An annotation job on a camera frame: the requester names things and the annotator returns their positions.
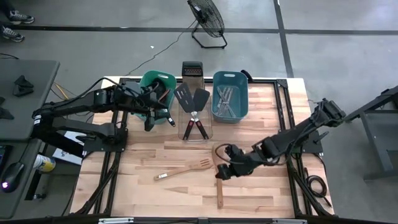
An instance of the wooden tabletop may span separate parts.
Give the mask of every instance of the wooden tabletop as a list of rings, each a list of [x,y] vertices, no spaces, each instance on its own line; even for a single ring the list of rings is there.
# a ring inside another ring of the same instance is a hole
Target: wooden tabletop
[[[121,77],[109,78],[118,82]],[[304,81],[301,78],[288,78],[287,81],[294,119],[298,124],[310,116]],[[102,88],[110,85],[110,82],[104,81]],[[212,85],[207,85],[206,89],[211,93]],[[178,124],[177,100],[174,101],[171,112]],[[108,123],[111,122],[111,117],[111,112],[95,114],[93,123]],[[211,159],[214,145],[228,142],[251,151],[252,144],[276,134],[279,120],[273,86],[250,84],[248,115],[239,124],[213,121],[212,126],[213,137],[209,141],[185,143],[178,137],[178,127],[173,128],[165,123],[155,126],[151,132],[145,132],[143,122],[129,115],[129,138],[119,166],[112,216],[294,217],[286,166],[261,166],[250,176],[224,181],[222,209],[217,209],[215,167],[154,181],[155,175],[183,167],[187,161],[206,157]],[[103,152],[95,152],[83,161],[71,212],[81,208],[98,186],[103,157]],[[323,166],[314,155],[304,154],[303,163],[310,175],[319,175],[326,182]],[[108,190],[104,192],[102,208],[105,207]],[[304,212],[301,190],[297,192],[300,208]],[[333,209],[322,199],[318,201],[333,213]]]

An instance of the fan base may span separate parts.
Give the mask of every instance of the fan base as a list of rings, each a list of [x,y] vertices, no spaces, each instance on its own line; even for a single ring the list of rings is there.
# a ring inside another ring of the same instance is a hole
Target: fan base
[[[195,41],[198,42],[198,44],[200,45],[201,48],[204,48],[204,49],[224,49],[224,48],[228,45],[228,43],[227,43],[227,41],[226,41],[224,35],[221,34],[221,37],[223,38],[224,43],[225,43],[224,45],[222,45],[222,46],[211,46],[211,47],[204,46],[204,45],[201,44],[200,41],[195,37],[195,32],[198,30],[198,26],[199,26],[199,23],[197,23],[197,25],[195,26],[194,30],[192,31],[192,38],[194,38]]]

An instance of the concrete floor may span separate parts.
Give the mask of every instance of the concrete floor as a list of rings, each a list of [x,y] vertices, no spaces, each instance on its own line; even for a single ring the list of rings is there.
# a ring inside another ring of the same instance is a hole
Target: concrete floor
[[[194,20],[185,0],[35,0],[13,1],[18,10],[37,18],[35,26],[105,26],[186,28]],[[272,0],[215,0],[226,28],[277,29]],[[393,0],[279,0],[286,29],[394,30],[398,2]],[[173,42],[178,32],[28,31],[23,43],[0,41],[0,52],[22,59],[61,63],[56,81],[81,93],[95,80],[124,75]],[[190,37],[136,70],[179,75],[181,62],[200,60],[205,75],[245,69],[254,77],[287,77],[290,59],[294,77],[304,78],[308,97],[335,100],[347,113],[398,83],[397,35],[287,35],[290,58],[284,57],[279,34],[227,33],[224,50],[201,49]],[[199,34],[207,43],[218,43]],[[49,100],[57,100],[52,93]],[[398,180],[365,183],[363,175],[379,164],[359,120],[329,129],[323,139],[328,183],[337,215],[397,222]],[[76,175],[53,177],[42,202],[23,202],[14,218],[60,215]]]

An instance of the person's foot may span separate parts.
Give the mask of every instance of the person's foot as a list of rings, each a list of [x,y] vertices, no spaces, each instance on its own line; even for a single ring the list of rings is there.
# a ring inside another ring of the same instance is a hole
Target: person's foot
[[[14,25],[19,25],[21,23],[31,24],[35,21],[33,16],[23,15],[19,13],[19,11],[11,11],[8,19]]]
[[[4,27],[4,26],[1,27],[1,35],[5,39],[9,39],[14,42],[22,42],[25,39],[25,36],[20,35],[17,32],[13,31],[12,29]]]

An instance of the blue basket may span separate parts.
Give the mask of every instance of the blue basket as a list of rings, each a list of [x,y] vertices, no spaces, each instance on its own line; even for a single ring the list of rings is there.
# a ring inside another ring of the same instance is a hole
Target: blue basket
[[[165,102],[165,104],[169,107],[169,111],[170,111],[170,108],[171,108],[173,100],[174,100],[173,92],[177,86],[177,80],[171,74],[151,70],[151,71],[146,72],[144,74],[144,76],[142,76],[139,85],[142,87],[147,86],[147,85],[151,84],[155,78],[161,79],[163,81],[164,85],[166,86],[166,88],[170,89],[170,93],[167,94],[167,99]],[[135,114],[135,115],[143,121],[146,120],[146,116],[143,116],[141,114]],[[164,122],[166,122],[166,118],[158,119],[157,121],[155,121],[155,124],[163,124]]]
[[[235,118],[228,109],[223,114],[218,114],[220,94],[217,88],[223,91],[225,88],[232,88],[233,93],[229,101],[229,107],[235,114]],[[211,113],[214,120],[221,123],[236,124],[240,122],[249,110],[248,78],[241,72],[217,72],[213,77],[213,104]]]

